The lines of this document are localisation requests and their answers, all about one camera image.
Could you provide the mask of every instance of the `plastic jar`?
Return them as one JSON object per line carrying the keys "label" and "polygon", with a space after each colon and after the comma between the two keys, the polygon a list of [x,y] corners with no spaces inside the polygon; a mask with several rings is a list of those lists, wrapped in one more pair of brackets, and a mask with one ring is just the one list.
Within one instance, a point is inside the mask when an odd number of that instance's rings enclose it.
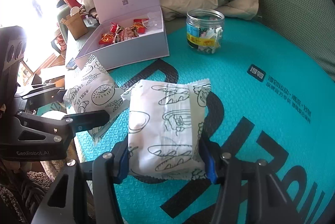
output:
{"label": "plastic jar", "polygon": [[187,12],[187,42],[198,51],[213,54],[222,41],[224,15],[212,9]]}

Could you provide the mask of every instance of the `yoga mat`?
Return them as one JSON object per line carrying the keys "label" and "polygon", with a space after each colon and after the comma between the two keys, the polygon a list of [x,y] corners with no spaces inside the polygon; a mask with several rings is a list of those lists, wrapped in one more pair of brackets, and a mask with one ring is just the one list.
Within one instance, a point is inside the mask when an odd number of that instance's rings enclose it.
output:
{"label": "yoga mat", "polygon": [[[110,74],[120,86],[141,78],[177,83],[209,78],[212,93],[204,128],[211,140],[241,160],[267,160],[302,219],[315,223],[320,218],[317,223],[323,223],[335,189],[331,78],[298,47],[257,22],[226,19],[222,47],[214,55],[193,51],[186,28],[168,35],[168,41],[170,57],[123,66]],[[84,158],[94,160],[110,151],[127,129],[125,111],[96,147],[87,132],[77,133]],[[129,224],[209,223],[218,187],[208,180],[132,176],[115,185]],[[238,223],[246,217],[246,189],[243,185]]]}

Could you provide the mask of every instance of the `metal bolt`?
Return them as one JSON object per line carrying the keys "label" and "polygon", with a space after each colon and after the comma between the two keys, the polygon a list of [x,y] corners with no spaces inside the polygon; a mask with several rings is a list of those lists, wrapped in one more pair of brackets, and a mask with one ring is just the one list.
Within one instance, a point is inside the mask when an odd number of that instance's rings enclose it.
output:
{"label": "metal bolt", "polygon": [[67,166],[74,166],[76,164],[76,160],[71,159],[66,164]]}
{"label": "metal bolt", "polygon": [[62,140],[62,138],[61,138],[59,135],[56,135],[56,136],[54,137],[54,141],[55,141],[56,143],[59,143],[61,140]]}
{"label": "metal bolt", "polygon": [[263,160],[263,159],[259,159],[257,161],[257,163],[260,165],[260,166],[266,166],[268,164],[268,162],[266,160]]}
{"label": "metal bolt", "polygon": [[104,159],[109,159],[109,158],[111,158],[112,156],[113,156],[113,154],[110,153],[110,152],[105,152],[105,153],[103,154],[103,158],[104,158]]}
{"label": "metal bolt", "polygon": [[229,160],[229,159],[232,157],[232,155],[231,155],[229,152],[223,152],[223,153],[221,154],[221,157],[222,157],[223,159]]}

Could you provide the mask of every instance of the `smartphone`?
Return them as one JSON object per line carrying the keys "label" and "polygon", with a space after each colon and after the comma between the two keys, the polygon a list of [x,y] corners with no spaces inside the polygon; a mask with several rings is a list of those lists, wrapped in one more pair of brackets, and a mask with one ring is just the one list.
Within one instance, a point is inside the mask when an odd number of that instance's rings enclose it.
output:
{"label": "smartphone", "polygon": [[70,61],[69,61],[69,63],[66,65],[66,68],[67,69],[70,69],[70,70],[72,70],[72,69],[76,69],[77,68],[77,65],[76,65],[76,63],[74,62],[74,59],[72,58]]}

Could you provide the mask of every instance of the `open box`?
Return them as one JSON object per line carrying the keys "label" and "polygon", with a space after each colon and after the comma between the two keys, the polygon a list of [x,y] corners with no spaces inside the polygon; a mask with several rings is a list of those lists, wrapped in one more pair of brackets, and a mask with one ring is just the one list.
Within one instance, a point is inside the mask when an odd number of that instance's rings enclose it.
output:
{"label": "open box", "polygon": [[[169,55],[160,0],[94,0],[94,4],[101,24],[74,60],[80,69],[91,54],[94,54],[107,70]],[[152,13],[159,16],[159,23],[146,29],[139,37],[108,46],[98,44],[101,35],[109,33],[110,22],[130,27],[134,19],[145,19]]]}

